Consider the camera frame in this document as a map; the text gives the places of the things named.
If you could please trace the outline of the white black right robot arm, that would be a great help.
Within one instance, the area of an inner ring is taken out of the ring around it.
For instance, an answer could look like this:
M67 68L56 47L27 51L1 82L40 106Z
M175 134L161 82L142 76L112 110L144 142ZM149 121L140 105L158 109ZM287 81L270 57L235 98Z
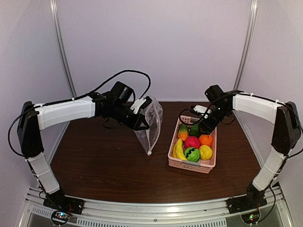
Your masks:
M206 134L213 132L225 117L231 116L232 111L251 114L274 125L270 153L260 172L247 187L247 195L243 197L243 205L252 209L261 201L273 178L281 172L290 158L290 151L301 137L303 129L296 105L240 90L223 92L218 85L210 86L205 95L210 102L209 106L195 105L193 112L201 115L198 125Z

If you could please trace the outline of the yellow toy banana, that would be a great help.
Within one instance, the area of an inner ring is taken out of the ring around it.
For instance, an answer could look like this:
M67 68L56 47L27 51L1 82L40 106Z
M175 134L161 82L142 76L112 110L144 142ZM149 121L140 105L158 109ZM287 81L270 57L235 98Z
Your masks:
M181 160L187 160L187 158L184 155L184 151L183 151L183 140L182 139L178 139L177 142L175 143L175 145L173 147L172 155L174 158L178 158Z

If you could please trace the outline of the red toy apple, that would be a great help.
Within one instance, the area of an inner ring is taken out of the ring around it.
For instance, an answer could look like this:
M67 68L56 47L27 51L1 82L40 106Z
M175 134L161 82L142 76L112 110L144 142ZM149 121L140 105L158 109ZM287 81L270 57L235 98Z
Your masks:
M201 146L201 144L200 144L199 138L197 138L195 136L189 136L185 140L185 149L187 149L189 147L200 148L200 146Z

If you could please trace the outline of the orange green toy carrot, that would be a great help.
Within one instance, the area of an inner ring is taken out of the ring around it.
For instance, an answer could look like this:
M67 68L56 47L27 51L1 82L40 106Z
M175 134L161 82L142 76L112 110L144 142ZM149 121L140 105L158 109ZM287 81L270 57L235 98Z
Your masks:
M182 139L182 141L186 141L189 136L189 127L185 124L181 124L178 130L178 138Z

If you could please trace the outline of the clear zip top bag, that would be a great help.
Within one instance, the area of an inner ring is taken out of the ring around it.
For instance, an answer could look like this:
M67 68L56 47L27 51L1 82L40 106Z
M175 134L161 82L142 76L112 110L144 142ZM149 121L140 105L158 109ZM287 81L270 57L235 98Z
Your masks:
M146 154L150 156L152 150L155 147L161 131L161 124L163 121L163 108L158 102L158 100L149 96L152 102L145 109L139 111L140 114L145 116L147 123L149 124L148 130L134 131L139 142L141 143Z

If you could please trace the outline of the yellow toy lemon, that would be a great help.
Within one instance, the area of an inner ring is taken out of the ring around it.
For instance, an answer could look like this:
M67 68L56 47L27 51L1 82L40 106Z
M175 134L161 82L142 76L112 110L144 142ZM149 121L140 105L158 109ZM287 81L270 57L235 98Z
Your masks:
M209 160L213 155L213 150L208 145L201 145L199 151L201 160Z

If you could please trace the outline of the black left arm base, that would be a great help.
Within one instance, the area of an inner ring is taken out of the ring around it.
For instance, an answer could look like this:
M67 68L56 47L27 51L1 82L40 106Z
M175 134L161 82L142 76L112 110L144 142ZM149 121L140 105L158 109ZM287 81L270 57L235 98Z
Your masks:
M66 196L62 188L54 193L45 193L43 205L52 209L71 214L82 214L84 200Z

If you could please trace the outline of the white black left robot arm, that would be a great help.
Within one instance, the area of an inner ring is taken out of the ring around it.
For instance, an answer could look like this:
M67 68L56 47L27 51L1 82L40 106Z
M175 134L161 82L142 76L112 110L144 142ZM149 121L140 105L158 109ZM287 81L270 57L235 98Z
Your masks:
M139 98L131 106L126 102L134 91L122 82L100 94L92 92L82 98L57 101L51 104L24 103L17 134L21 152L42 185L50 203L58 210L68 206L58 181L44 155L40 132L50 126L82 118L112 118L134 131L147 130L149 125L139 111L151 102L150 97Z

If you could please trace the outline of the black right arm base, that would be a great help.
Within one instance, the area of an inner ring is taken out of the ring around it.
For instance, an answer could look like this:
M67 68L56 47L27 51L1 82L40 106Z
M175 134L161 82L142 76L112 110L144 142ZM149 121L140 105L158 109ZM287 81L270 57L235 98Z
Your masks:
M265 189L259 191L252 183L246 189L246 195L230 197L226 200L226 206L230 214L257 209L267 205Z

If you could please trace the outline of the orange toy tangerine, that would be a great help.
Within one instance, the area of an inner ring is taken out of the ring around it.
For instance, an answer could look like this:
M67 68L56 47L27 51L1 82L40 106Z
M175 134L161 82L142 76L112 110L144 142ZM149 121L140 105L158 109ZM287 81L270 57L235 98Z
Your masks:
M212 144L213 144L214 139L211 135L202 134L199 137L199 141L200 141L201 145L207 145L207 146L211 147Z

